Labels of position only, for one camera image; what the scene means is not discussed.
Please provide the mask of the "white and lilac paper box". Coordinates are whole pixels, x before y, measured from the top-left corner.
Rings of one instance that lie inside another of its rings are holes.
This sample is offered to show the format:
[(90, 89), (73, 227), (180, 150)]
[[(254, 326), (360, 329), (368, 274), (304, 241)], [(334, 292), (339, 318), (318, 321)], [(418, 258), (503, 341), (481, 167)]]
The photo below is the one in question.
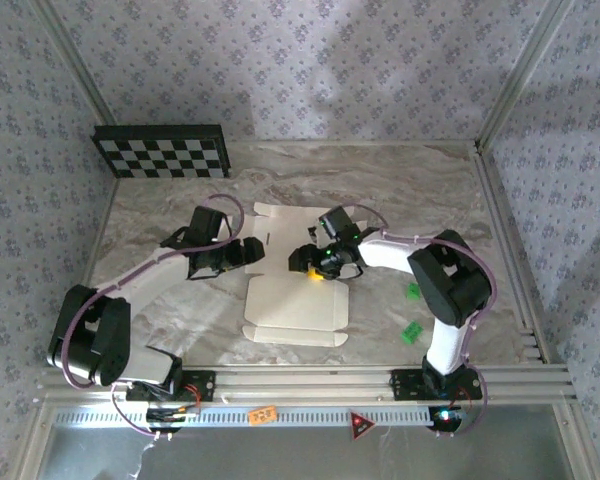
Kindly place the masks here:
[(254, 213), (245, 217), (239, 237), (255, 237), (264, 246), (264, 258), (244, 268), (249, 278), (243, 327), (247, 339), (325, 348), (340, 347), (348, 340), (348, 285), (288, 267), (296, 248), (330, 243), (319, 225), (319, 216), (326, 212), (320, 207), (257, 202)]

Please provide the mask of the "black and white checkerboard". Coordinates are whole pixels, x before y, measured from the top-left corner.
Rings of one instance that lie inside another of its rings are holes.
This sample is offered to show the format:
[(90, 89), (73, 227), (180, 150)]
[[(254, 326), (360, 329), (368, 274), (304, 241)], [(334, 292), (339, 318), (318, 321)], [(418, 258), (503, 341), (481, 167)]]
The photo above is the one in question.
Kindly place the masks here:
[(230, 176), (219, 125), (97, 126), (92, 141), (117, 179)]

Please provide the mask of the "orange label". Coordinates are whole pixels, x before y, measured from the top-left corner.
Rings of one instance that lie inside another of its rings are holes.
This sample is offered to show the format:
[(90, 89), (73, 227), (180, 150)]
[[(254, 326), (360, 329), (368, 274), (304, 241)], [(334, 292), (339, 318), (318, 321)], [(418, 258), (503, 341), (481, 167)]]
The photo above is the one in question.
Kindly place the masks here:
[(276, 422), (278, 412), (275, 406), (259, 407), (247, 413), (247, 420), (250, 426), (260, 426)]

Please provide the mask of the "red triangle warning sticker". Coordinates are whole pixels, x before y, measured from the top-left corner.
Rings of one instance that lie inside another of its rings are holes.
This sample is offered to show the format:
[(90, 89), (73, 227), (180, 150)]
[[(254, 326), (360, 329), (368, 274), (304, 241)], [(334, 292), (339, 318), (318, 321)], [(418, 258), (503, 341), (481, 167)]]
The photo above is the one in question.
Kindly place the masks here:
[(352, 439), (358, 440), (369, 433), (376, 426), (376, 423), (364, 415), (351, 411), (350, 425), (352, 430)]

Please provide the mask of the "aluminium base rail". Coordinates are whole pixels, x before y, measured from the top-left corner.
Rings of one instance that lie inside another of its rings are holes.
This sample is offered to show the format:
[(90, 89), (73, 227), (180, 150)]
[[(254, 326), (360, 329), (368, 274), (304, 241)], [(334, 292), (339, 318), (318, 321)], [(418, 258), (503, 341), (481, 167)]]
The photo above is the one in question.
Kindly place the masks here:
[[(390, 366), (234, 365), (215, 369), (209, 406), (367, 406), (394, 401)], [(573, 403), (570, 374), (560, 364), (481, 366), (491, 405)]]

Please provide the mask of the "aluminium back rail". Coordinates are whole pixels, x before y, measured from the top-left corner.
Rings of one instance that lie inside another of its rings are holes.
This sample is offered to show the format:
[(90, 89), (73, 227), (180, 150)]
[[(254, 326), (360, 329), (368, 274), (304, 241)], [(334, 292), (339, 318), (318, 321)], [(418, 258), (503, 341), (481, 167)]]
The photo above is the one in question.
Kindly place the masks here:
[(473, 149), (474, 140), (238, 140), (229, 141), (228, 147), (246, 148), (247, 146), (424, 146), (441, 148)]

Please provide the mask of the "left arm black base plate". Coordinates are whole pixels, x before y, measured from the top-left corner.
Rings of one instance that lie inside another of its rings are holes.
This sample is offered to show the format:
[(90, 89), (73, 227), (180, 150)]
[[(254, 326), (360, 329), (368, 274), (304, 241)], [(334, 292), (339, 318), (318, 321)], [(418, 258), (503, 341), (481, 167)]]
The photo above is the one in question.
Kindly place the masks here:
[(125, 393), (126, 401), (193, 403), (213, 400), (216, 372), (182, 370), (163, 384), (134, 382)]

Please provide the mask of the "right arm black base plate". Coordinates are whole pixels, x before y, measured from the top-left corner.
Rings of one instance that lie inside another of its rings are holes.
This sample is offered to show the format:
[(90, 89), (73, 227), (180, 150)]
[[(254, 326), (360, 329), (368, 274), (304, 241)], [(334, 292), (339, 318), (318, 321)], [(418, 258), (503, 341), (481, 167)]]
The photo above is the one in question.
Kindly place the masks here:
[(474, 370), (464, 366), (442, 376), (433, 369), (395, 369), (389, 386), (396, 401), (481, 400), (481, 382)]

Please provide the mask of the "aluminium side rail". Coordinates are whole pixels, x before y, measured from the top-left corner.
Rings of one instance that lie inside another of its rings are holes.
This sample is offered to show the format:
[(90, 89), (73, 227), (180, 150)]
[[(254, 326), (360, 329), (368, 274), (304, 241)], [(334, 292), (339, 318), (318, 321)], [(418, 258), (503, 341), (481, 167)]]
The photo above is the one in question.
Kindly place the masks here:
[(524, 358), (532, 363), (554, 363), (551, 346), (542, 332), (541, 315), (532, 295), (533, 277), (527, 270), (526, 254), (497, 168), (475, 143), (469, 143), (469, 152), (506, 269), (513, 311), (525, 345)]

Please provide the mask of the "aluminium frame post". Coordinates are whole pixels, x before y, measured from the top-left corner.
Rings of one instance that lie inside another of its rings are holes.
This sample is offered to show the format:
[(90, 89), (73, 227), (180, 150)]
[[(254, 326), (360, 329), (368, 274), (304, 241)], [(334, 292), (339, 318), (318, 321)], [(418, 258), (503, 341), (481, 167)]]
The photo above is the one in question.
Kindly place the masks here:
[(94, 76), (80, 55), (77, 45), (52, 1), (28, 0), (28, 2), (97, 121), (103, 125), (116, 125), (113, 111), (101, 94)]
[(576, 0), (547, 0), (476, 139), (477, 152), (488, 153)]

